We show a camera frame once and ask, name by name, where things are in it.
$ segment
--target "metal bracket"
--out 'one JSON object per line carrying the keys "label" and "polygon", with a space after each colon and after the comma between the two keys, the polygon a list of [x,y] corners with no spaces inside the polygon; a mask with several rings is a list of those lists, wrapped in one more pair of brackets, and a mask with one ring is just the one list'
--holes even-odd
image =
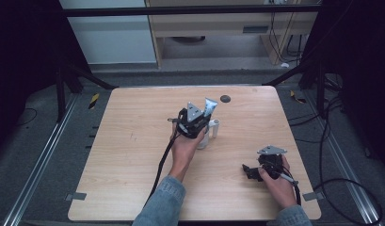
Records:
{"label": "metal bracket", "polygon": [[87,193],[74,192],[73,194],[67,194],[65,201],[81,200],[83,201],[87,196]]}
{"label": "metal bracket", "polygon": [[188,103],[188,109],[187,109],[187,116],[188,116],[188,122],[192,122],[193,120],[197,119],[199,116],[203,114],[203,111],[198,109],[196,106],[194,106],[192,103]]}
{"label": "metal bracket", "polygon": [[322,192],[318,192],[318,193],[311,192],[311,193],[303,194],[303,199],[306,202],[311,200],[323,200],[325,199],[325,196]]}
{"label": "metal bracket", "polygon": [[272,145],[268,145],[265,148],[257,151],[258,154],[270,155],[270,154],[280,154],[287,153],[286,150],[274,147]]}

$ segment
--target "white cabinet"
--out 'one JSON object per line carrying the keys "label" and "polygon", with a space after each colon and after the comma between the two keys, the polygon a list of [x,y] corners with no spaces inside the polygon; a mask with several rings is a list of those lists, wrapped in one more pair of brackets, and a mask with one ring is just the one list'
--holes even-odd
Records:
{"label": "white cabinet", "polygon": [[[145,7],[144,0],[60,0],[63,8]],[[156,63],[147,16],[69,17],[90,68],[121,70]]]}

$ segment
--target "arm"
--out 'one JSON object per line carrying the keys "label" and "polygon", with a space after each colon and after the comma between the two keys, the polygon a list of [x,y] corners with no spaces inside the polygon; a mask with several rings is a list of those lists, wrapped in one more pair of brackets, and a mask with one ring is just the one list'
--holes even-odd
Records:
{"label": "arm", "polygon": [[[290,168],[284,155],[282,156],[282,162],[284,167]],[[290,182],[281,177],[273,180],[262,168],[259,168],[259,173],[270,194],[282,208],[277,215],[277,222],[280,226],[312,225],[303,208],[297,205],[293,186]]]}
{"label": "arm", "polygon": [[[177,133],[175,125],[173,123],[173,133]],[[136,216],[133,223],[134,226],[178,224],[185,196],[185,188],[182,181],[203,136],[204,133],[201,131],[195,139],[184,136],[179,136],[175,139],[171,147],[171,170],[154,191],[141,213]]]}

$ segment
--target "table surface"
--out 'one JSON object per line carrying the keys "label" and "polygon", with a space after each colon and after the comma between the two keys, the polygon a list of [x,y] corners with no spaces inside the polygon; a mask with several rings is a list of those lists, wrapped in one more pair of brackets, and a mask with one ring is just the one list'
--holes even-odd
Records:
{"label": "table surface", "polygon": [[[220,102],[222,95],[231,97]],[[204,109],[205,97],[218,101],[216,138],[197,150],[184,178],[180,220],[270,220],[280,208],[263,183],[249,180],[242,164],[257,167],[258,150],[273,145],[287,151],[301,193],[312,192],[307,172],[272,87],[166,87],[114,89],[73,200],[71,220],[134,220],[152,189],[157,166],[171,134],[168,118],[191,102]],[[166,176],[171,154],[163,168]],[[317,201],[302,206],[321,216]]]}

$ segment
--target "blue sleeve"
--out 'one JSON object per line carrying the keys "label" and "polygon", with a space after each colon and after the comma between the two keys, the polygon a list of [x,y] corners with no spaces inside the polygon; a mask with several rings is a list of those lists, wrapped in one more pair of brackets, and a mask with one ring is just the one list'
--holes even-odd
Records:
{"label": "blue sleeve", "polygon": [[166,176],[136,216],[133,226],[178,225],[184,196],[183,184],[174,177]]}
{"label": "blue sleeve", "polygon": [[280,226],[310,226],[312,223],[300,205],[293,205],[281,210],[277,215]]}

